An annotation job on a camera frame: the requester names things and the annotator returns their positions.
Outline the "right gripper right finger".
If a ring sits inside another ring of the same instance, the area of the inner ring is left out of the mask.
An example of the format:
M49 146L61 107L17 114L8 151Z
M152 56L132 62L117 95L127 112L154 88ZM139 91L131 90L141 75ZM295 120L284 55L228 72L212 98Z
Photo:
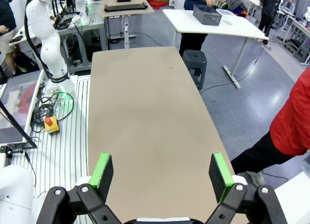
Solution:
M274 189L234 182L221 153L211 155L209 177L218 206L207 224L229 224L237 213L245 214L250 224L287 223Z

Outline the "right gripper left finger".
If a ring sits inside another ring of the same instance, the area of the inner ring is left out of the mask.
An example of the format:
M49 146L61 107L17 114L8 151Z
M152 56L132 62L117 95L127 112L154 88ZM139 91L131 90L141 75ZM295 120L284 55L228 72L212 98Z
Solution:
M120 224L106 205L112 178L112 157L102 153L87 183L75 185L69 191L56 186L49 189L36 222L72 224L77 216L88 215L95 224Z

